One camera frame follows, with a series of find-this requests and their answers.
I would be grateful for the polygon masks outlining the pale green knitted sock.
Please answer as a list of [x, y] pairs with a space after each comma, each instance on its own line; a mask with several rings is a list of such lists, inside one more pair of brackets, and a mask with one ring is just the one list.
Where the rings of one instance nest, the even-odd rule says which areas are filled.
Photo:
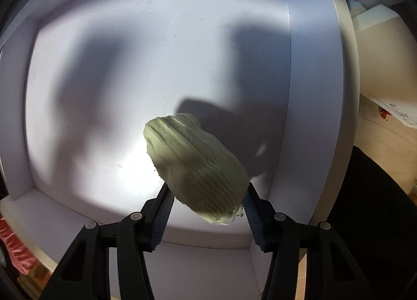
[[242, 212], [249, 176], [236, 156], [189, 113], [145, 124], [147, 153], [183, 205], [210, 224], [227, 226]]

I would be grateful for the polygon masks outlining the red pink cloth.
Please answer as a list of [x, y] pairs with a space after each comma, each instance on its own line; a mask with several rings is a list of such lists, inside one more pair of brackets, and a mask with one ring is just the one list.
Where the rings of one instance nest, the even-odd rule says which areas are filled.
[[1, 218], [0, 236], [1, 242], [6, 246], [13, 266], [20, 273], [27, 275], [35, 267], [38, 260], [16, 236], [16, 233], [3, 217]]

